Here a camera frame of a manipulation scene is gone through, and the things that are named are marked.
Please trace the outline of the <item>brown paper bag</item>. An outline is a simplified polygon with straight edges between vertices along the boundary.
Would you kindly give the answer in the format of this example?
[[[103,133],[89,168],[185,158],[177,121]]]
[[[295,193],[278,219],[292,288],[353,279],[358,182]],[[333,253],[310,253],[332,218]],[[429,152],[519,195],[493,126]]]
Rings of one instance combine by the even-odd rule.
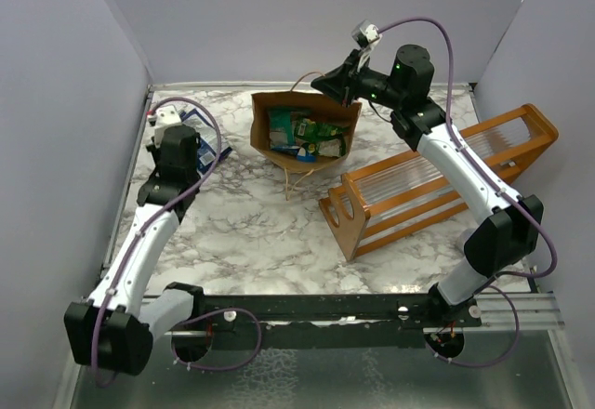
[[[289,198],[304,178],[347,158],[361,111],[359,102],[344,107],[297,85],[254,93],[250,145],[283,169]]]

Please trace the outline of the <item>blue white snack bag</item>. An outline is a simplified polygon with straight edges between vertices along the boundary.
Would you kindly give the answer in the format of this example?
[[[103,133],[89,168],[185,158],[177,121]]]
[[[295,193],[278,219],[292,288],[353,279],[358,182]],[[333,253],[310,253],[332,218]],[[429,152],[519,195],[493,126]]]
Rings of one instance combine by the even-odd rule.
[[[217,134],[204,114],[198,109],[180,113],[181,122],[193,127],[200,136],[197,149],[197,171],[204,174],[213,164],[217,154]]]

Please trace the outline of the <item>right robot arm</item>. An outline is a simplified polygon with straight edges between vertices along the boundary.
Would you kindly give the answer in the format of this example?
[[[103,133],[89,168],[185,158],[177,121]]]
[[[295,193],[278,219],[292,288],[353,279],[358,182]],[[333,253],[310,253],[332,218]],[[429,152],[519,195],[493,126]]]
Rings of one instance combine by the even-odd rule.
[[[511,188],[465,143],[429,96],[433,74],[422,46],[401,46],[389,74],[370,69],[363,51],[354,49],[311,87],[344,107],[366,99],[389,108],[396,135],[439,170],[474,216],[478,227],[464,244],[463,260],[429,291],[429,319],[447,326],[502,270],[536,249],[544,206]]]

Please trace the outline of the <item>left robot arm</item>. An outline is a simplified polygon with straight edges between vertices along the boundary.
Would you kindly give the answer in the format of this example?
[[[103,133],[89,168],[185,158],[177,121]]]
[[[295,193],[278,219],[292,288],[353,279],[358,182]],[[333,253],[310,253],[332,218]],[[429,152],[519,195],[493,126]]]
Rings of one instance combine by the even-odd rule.
[[[157,260],[197,193],[198,143],[198,133],[187,125],[155,134],[148,147],[155,168],[139,190],[119,253],[89,297],[65,311],[76,363],[137,376],[154,342],[170,328],[179,323],[192,330],[203,323],[205,306],[188,285],[174,284],[152,303],[142,303]]]

